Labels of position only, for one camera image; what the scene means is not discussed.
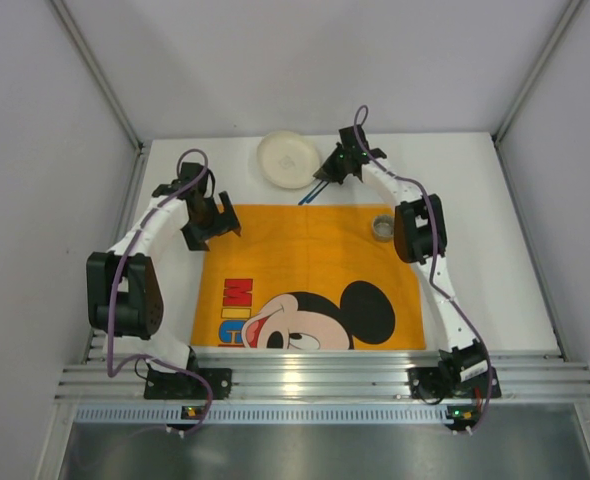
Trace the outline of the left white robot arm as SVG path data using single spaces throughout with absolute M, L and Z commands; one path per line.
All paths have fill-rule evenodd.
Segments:
M 155 271 L 174 237 L 190 252 L 241 225 L 227 192 L 215 192 L 206 161 L 178 161 L 177 177 L 153 191 L 143 216 L 106 252 L 86 261 L 88 318 L 107 334 L 107 374 L 140 358 L 169 371 L 189 369 L 191 347 L 163 327 L 164 300 Z

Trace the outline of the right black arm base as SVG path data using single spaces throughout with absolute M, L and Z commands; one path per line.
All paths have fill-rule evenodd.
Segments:
M 414 367 L 407 371 L 411 397 L 436 404 L 448 399 L 477 399 L 490 394 L 491 399 L 502 396 L 496 369 L 491 369 L 491 383 L 487 372 L 456 383 L 448 379 L 438 367 Z

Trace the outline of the small grey cup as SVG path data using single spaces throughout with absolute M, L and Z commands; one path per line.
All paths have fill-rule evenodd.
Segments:
M 394 238 L 394 218 L 388 214 L 377 215 L 371 223 L 373 238 L 378 242 L 390 242 Z

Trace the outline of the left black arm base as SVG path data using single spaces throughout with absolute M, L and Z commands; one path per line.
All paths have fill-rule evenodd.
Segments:
M 200 368 L 197 372 L 211 387 L 213 400 L 229 397 L 232 388 L 229 368 Z M 146 400 L 206 400 L 206 387 L 197 379 L 178 372 L 150 369 L 143 397 Z

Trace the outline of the blue plastic fork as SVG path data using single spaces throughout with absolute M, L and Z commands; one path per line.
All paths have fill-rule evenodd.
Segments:
M 329 185 L 328 181 L 320 181 L 309 193 L 307 193 L 298 203 L 298 206 L 308 205 L 319 196 Z

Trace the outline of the orange Mickey Mouse cloth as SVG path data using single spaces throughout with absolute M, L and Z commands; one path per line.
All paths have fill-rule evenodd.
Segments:
M 418 280 L 373 235 L 383 205 L 240 205 L 209 243 L 195 346 L 423 350 Z

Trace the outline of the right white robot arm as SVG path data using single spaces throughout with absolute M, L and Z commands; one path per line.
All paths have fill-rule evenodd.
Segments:
M 493 373 L 480 333 L 458 304 L 448 272 L 447 234 L 441 199 L 417 180 L 395 173 L 379 148 L 368 145 L 363 127 L 339 130 L 339 142 L 316 176 L 341 184 L 353 175 L 372 188 L 394 216 L 395 251 L 423 282 L 433 317 L 443 326 L 447 348 L 439 352 L 438 373 L 420 380 L 418 395 L 441 401 L 459 393 L 492 397 Z

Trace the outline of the cream round plate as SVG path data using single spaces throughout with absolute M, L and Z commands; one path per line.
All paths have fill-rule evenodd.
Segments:
M 307 187 L 321 167 L 314 143 L 292 131 L 274 131 L 261 139 L 256 160 L 263 177 L 271 184 L 288 190 Z

